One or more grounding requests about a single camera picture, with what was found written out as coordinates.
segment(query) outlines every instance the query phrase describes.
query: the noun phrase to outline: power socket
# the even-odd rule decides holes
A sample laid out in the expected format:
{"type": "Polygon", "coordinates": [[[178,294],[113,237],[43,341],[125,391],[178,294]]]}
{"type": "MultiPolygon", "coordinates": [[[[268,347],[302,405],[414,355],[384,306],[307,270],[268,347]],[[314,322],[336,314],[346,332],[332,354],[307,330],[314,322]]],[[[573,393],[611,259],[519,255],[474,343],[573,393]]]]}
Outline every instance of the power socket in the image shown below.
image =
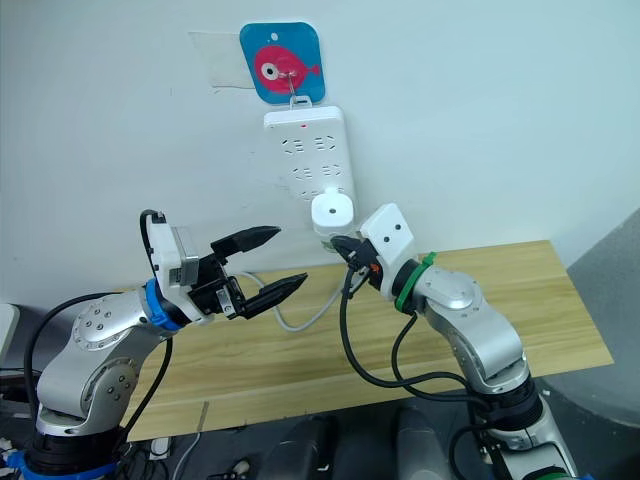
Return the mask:
{"type": "Polygon", "coordinates": [[[270,157],[285,172],[291,196],[311,202],[335,189],[356,204],[344,115],[335,106],[269,112],[264,129],[270,157]]]}

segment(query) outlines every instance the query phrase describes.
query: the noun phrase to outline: electrical outlet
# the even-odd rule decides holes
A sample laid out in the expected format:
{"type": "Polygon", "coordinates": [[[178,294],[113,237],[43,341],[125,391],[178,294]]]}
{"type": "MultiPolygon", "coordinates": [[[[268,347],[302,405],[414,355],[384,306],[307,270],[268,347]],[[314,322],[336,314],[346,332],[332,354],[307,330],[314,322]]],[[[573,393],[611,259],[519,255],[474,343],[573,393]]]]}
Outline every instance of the electrical outlet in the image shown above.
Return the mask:
{"type": "Polygon", "coordinates": [[[342,110],[335,106],[269,112],[264,128],[276,168],[291,195],[308,203],[334,188],[355,205],[355,188],[342,110]]]}

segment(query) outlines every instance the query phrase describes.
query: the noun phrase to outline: white wall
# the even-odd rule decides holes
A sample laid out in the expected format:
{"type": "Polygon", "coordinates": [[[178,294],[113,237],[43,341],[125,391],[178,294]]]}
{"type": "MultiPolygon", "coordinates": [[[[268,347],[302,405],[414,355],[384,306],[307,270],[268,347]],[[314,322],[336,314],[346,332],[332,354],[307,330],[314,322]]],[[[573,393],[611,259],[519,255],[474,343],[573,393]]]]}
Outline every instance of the white wall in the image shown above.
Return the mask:
{"type": "Polygon", "coordinates": [[[551,238],[569,264],[640,206],[638,2],[1,5],[5,301],[145,280],[143,208],[193,227],[203,253],[281,225],[247,268],[334,261],[262,153],[270,107],[212,90],[187,36],[251,21],[316,27],[362,210],[398,202],[424,250],[551,238]]]}

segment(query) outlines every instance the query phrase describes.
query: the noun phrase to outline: wooden table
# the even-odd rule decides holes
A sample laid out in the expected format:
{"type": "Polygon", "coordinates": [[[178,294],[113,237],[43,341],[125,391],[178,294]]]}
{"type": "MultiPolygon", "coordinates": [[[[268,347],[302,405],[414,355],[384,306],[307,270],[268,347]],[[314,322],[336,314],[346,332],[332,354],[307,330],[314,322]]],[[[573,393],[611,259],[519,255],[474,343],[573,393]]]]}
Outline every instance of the wooden table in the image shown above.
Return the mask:
{"type": "MultiPolygon", "coordinates": [[[[522,337],[534,375],[612,363],[580,297],[547,241],[442,252],[436,264],[474,276],[485,296],[522,337]]],[[[290,324],[316,313],[341,282],[345,267],[333,265],[263,274],[265,281],[307,271],[304,285],[285,301],[290,324]]],[[[241,279],[250,294],[255,286],[241,279]]],[[[312,412],[406,397],[360,379],[340,342],[338,303],[304,332],[282,330],[271,312],[252,319],[189,326],[175,337],[167,375],[130,439],[180,435],[263,422],[312,412]]],[[[370,286],[349,303],[349,330],[363,365],[392,378],[390,351],[408,317],[370,286]]],[[[164,347],[151,355],[131,402],[133,411],[151,384],[164,347]]],[[[400,352],[403,374],[459,372],[447,342],[419,322],[400,352]]],[[[431,391],[451,389],[429,382],[431,391]]]]}

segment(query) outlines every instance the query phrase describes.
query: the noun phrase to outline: fish illustration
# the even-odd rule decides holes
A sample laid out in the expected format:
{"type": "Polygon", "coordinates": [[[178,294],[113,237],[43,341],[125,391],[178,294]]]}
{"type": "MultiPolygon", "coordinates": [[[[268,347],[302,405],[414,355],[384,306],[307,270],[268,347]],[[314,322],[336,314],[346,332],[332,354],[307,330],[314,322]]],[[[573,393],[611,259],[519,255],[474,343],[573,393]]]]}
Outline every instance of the fish illustration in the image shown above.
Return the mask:
{"type": "Polygon", "coordinates": [[[279,45],[268,45],[256,54],[253,68],[260,83],[274,93],[288,94],[289,75],[294,90],[304,82],[309,72],[320,75],[320,66],[307,67],[291,50],[279,45]]]}

